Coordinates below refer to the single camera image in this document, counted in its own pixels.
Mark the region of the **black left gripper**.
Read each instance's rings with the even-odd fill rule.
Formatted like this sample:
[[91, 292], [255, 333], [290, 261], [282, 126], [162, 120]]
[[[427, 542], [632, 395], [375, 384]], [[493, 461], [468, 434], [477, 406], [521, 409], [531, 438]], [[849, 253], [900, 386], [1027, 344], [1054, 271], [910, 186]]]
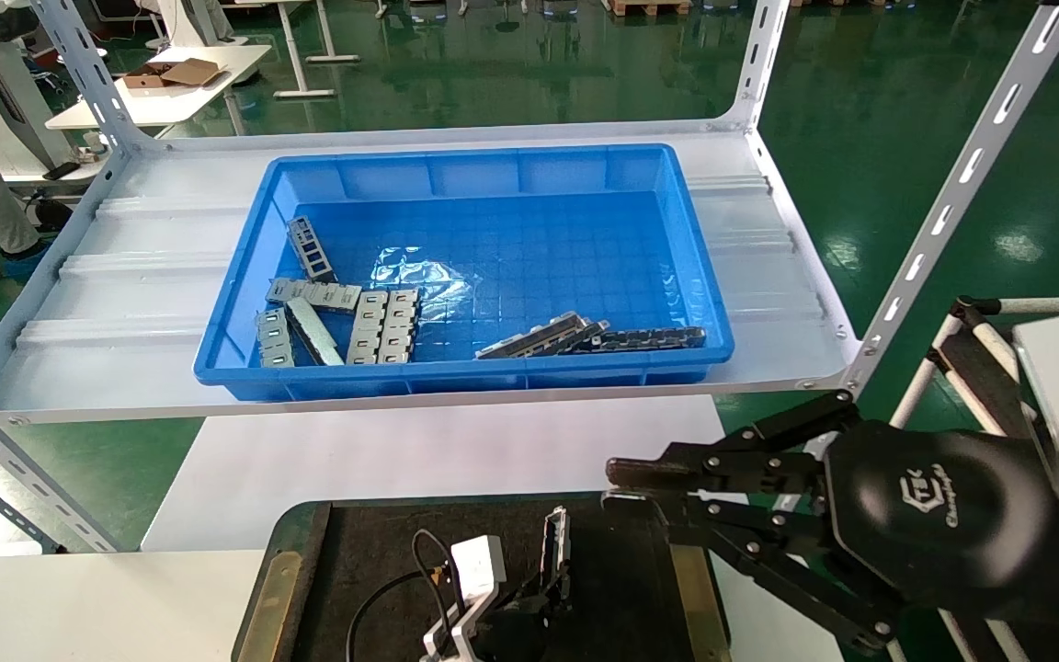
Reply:
[[521, 583], [500, 608], [485, 611], [475, 623], [473, 652], [479, 661], [541, 661], [548, 651], [548, 636], [556, 611], [570, 611], [571, 562], [556, 566], [554, 604], [543, 574]]

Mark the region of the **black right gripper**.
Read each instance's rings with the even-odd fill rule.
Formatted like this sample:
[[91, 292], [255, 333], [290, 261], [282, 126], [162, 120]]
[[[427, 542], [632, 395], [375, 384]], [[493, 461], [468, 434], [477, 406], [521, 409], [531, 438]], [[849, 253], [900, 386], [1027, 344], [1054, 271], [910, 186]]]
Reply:
[[[1059, 519], [1033, 444], [860, 421], [836, 390], [712, 444], [609, 458], [607, 479], [626, 491], [606, 491], [602, 508], [708, 550], [852, 650], [886, 649], [903, 600], [986, 616], [1024, 608]], [[812, 493], [824, 463], [806, 444], [842, 431], [826, 452], [834, 535], [824, 517], [692, 494]]]

